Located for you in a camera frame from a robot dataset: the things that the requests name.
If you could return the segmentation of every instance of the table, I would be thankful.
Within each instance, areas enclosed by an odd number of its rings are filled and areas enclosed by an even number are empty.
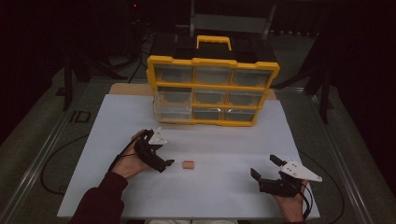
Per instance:
[[[148,170],[129,180],[122,196],[123,217],[281,217],[272,196],[260,193],[257,181],[250,176],[252,167],[264,178],[279,178],[279,168],[269,161],[270,154],[301,162],[279,101],[265,102],[254,127],[173,125],[158,123],[154,118],[147,85],[130,87],[136,90],[141,87],[147,95],[109,94],[105,97],[58,217],[73,216],[84,192],[100,183],[109,164],[134,133],[158,127],[162,127],[168,140],[168,144],[157,151],[158,155],[164,160],[176,161],[163,173]],[[185,160],[195,161],[195,168],[182,169],[181,163]],[[319,217],[315,204],[310,217]]]

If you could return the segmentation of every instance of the small orange block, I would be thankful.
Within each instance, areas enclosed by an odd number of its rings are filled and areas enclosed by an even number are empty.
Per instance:
[[[194,168],[194,161],[183,161],[183,169],[190,169]]]

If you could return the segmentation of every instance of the person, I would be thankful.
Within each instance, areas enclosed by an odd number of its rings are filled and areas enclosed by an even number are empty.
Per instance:
[[[147,170],[149,166],[134,154],[134,143],[124,152],[97,188],[89,189],[82,197],[70,224],[104,223],[120,224],[124,203],[123,190],[128,186],[127,179]],[[273,195],[285,223],[305,223],[303,218],[303,198],[297,194],[293,198]]]

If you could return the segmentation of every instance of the dark red sleeve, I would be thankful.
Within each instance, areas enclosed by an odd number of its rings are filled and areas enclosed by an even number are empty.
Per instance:
[[[89,189],[84,194],[69,223],[120,224],[124,207],[121,195],[127,186],[124,177],[108,172],[98,188]]]

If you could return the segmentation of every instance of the tool organizer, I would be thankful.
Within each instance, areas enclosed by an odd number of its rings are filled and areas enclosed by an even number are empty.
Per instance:
[[[159,122],[252,126],[278,72],[262,39],[157,34],[147,74]]]

